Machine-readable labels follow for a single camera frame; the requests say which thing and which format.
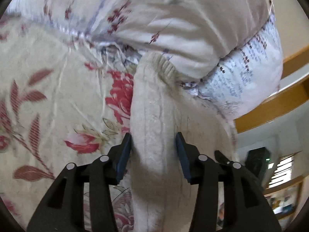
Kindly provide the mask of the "wooden shelf unit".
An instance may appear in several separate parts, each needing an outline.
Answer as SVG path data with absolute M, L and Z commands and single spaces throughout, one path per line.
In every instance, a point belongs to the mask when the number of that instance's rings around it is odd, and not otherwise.
M 295 179 L 264 191 L 264 196 L 278 220 L 285 219 L 296 213 L 304 179 L 305 177 L 300 175 Z

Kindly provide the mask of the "cream knitted sweater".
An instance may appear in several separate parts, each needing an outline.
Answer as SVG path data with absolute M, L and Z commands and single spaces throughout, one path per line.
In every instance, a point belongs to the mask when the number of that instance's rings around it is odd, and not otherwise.
M 130 113 L 133 149 L 129 165 L 134 231 L 188 231 L 197 186 L 184 178 L 175 136 L 211 158 L 216 150 L 236 159 L 234 124 L 210 102 L 177 85 L 173 64 L 163 55 L 143 55 L 134 75 Z

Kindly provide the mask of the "floral bed quilt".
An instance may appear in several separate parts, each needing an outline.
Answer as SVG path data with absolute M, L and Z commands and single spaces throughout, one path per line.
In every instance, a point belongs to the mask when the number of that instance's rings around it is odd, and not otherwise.
M 26 228 L 67 162 L 83 165 L 124 135 L 106 98 L 132 75 L 88 70 L 66 37 L 20 17 L 1 19 L 1 199 Z

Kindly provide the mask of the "wooden door frame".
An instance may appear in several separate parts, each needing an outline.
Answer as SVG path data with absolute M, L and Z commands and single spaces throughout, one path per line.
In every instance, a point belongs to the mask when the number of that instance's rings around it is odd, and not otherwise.
M 308 61 L 308 46 L 284 60 L 283 78 L 300 71 Z M 235 120 L 237 132 L 242 133 L 270 123 L 308 101 L 308 75 L 265 100 L 248 114 Z

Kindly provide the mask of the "window with metal bars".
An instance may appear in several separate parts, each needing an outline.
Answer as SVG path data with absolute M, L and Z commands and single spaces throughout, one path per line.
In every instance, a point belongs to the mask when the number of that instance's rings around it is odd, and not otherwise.
M 302 174 L 300 152 L 281 157 L 276 165 L 272 177 L 270 178 L 267 188 L 270 189 L 282 185 L 283 183 L 287 183 Z

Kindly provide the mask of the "pink floral left pillow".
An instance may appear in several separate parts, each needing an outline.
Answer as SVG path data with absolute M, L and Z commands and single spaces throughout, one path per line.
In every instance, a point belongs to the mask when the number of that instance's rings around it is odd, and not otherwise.
M 166 53 L 191 78 L 206 76 L 269 16 L 266 0 L 12 0 L 6 12 L 96 44 Z

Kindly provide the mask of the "blue floral right pillow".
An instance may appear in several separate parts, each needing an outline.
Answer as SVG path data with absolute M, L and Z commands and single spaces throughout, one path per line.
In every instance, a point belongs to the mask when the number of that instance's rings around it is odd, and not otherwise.
M 276 91 L 283 71 L 283 51 L 274 11 L 261 30 L 233 50 L 198 82 L 182 82 L 190 94 L 212 102 L 228 120 L 239 118 Z

